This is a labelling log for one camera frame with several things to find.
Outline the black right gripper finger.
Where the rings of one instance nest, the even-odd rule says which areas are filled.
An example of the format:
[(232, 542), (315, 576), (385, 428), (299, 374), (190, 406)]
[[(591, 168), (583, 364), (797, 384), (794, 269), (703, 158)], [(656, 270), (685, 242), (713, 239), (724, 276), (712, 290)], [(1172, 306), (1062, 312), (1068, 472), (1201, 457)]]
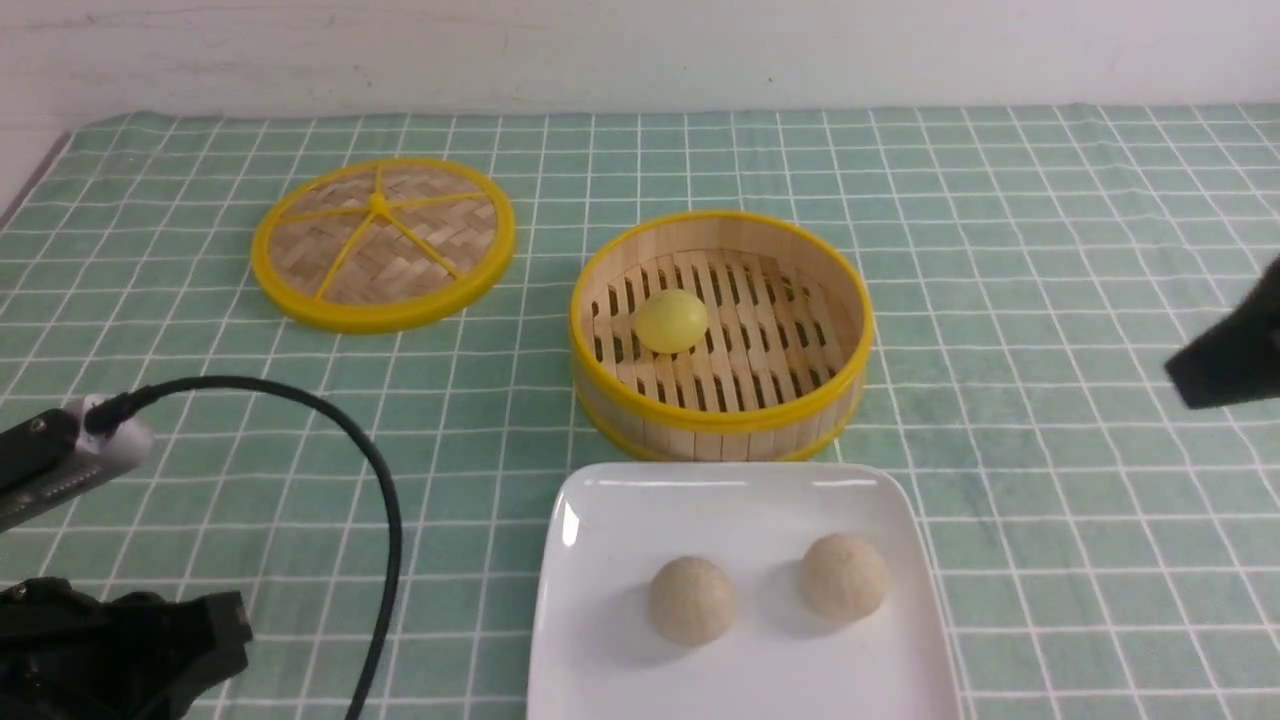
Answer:
[(1221, 322), (1174, 354), (1165, 372), (1192, 410), (1279, 397), (1279, 260)]

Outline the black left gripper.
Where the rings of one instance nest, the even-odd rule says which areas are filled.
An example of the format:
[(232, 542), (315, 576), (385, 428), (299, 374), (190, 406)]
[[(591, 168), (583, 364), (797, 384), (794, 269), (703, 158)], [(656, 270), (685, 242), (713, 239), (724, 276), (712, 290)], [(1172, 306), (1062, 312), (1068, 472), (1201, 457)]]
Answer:
[(238, 592), (99, 601), (61, 578), (28, 579), (1, 597), (1, 716), (183, 719), (247, 669), (252, 639)]

